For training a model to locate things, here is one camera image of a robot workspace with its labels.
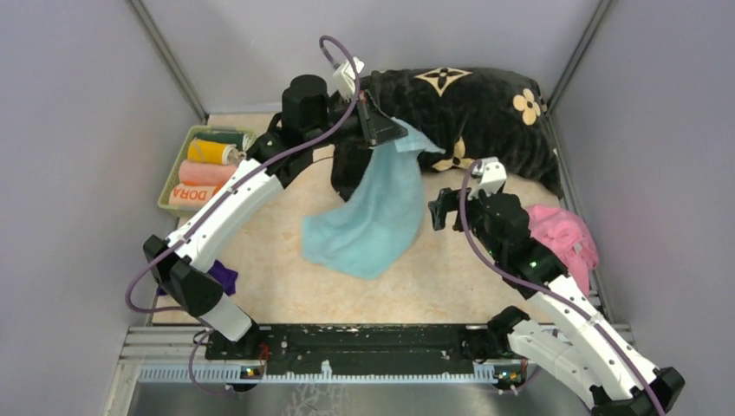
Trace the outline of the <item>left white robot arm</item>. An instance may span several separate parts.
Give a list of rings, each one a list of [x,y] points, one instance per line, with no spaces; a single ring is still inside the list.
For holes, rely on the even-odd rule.
[[[283,91],[281,112],[212,199],[167,237],[152,235],[144,242],[147,271],[189,316],[220,333],[236,357],[250,358],[260,346],[258,325],[209,273],[221,250],[313,163],[316,148],[375,148],[407,134],[369,91],[357,88],[347,107],[333,109],[323,78],[297,76]]]

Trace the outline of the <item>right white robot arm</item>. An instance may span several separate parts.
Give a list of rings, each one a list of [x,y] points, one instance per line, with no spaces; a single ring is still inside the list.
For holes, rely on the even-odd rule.
[[[666,415],[685,385],[673,367],[641,355],[582,293],[563,262],[531,236],[528,212],[513,194],[444,188],[429,202],[433,229],[465,235],[479,259],[521,296],[542,309],[559,337],[517,307],[488,323],[488,345],[499,357],[535,362],[571,390],[593,415]]]

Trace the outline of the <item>light blue towel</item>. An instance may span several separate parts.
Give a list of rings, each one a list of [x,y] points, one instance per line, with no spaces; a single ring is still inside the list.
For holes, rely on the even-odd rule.
[[[349,200],[302,221],[302,257],[308,262],[374,280],[413,245],[425,210],[418,157],[445,150],[409,123],[394,121],[407,136],[374,149]]]

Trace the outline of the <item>black floral blanket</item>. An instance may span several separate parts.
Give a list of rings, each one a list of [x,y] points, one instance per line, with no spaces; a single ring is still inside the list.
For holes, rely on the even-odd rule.
[[[466,169],[496,157],[507,172],[564,195],[548,109],[536,80],[500,68],[374,71],[361,78],[388,116],[422,132],[442,153],[423,152],[422,172]]]

